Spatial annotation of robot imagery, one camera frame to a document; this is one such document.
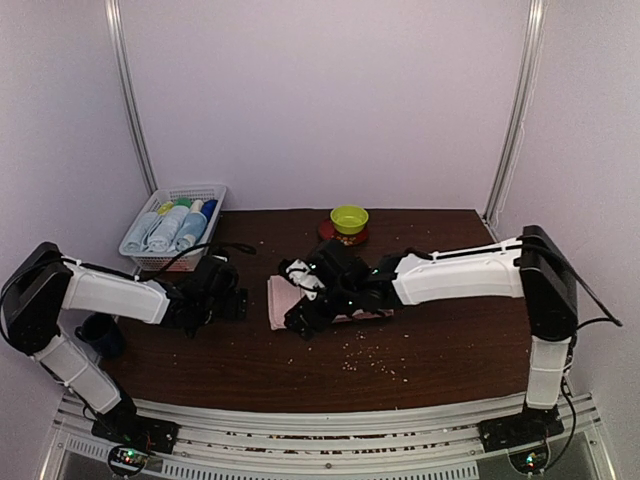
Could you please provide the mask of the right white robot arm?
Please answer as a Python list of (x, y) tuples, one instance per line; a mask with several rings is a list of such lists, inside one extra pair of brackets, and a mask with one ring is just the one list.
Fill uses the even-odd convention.
[(378, 314), (462, 298), (524, 299), (532, 340), (525, 400), (519, 413), (479, 424), (483, 447), (512, 448), (563, 432), (557, 402), (581, 326), (577, 290), (587, 284), (540, 226), (470, 249), (407, 249), (374, 267), (331, 239), (304, 259), (282, 261), (278, 273), (303, 292), (284, 319), (304, 339), (359, 311)]

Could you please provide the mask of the pink towel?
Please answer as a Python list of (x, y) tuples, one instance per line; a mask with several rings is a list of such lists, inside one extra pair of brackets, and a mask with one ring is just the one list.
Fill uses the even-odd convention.
[[(271, 276), (267, 281), (267, 305), (270, 329), (272, 331), (285, 330), (285, 313), (294, 307), (299, 300), (305, 299), (306, 294), (298, 287), (289, 284), (280, 276)], [(377, 313), (357, 310), (351, 317), (339, 315), (335, 323), (363, 321), (377, 318), (389, 318), (394, 315), (393, 310), (381, 310)]]

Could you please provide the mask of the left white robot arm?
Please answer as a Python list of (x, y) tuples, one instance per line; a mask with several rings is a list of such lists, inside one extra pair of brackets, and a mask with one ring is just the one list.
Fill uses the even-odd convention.
[(1, 335), (40, 364), (123, 444), (147, 442), (152, 429), (131, 397), (62, 330), (63, 310), (124, 317), (193, 337), (216, 319), (242, 320), (248, 292), (227, 255), (204, 256), (177, 282), (158, 273), (133, 276), (64, 256), (39, 244), (1, 289)]

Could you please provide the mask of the red floral plate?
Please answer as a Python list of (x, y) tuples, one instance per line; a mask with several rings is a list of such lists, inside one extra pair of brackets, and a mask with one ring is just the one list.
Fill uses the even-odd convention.
[(365, 227), (357, 234), (347, 235), (336, 230), (329, 218), (324, 219), (317, 228), (321, 240), (336, 239), (347, 247), (355, 247), (364, 244), (369, 238), (369, 229)]

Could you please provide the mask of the blue polka dot towel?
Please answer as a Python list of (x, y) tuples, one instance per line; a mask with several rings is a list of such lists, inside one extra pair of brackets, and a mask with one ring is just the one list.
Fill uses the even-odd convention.
[(190, 212), (183, 222), (174, 240), (175, 250), (185, 251), (197, 244), (208, 224), (207, 217), (200, 211)]

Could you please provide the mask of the green plastic bowl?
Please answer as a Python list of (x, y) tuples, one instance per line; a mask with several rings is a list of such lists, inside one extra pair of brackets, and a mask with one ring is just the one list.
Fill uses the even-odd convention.
[(366, 227), (369, 213), (360, 206), (342, 205), (330, 212), (330, 220), (337, 232), (356, 235)]

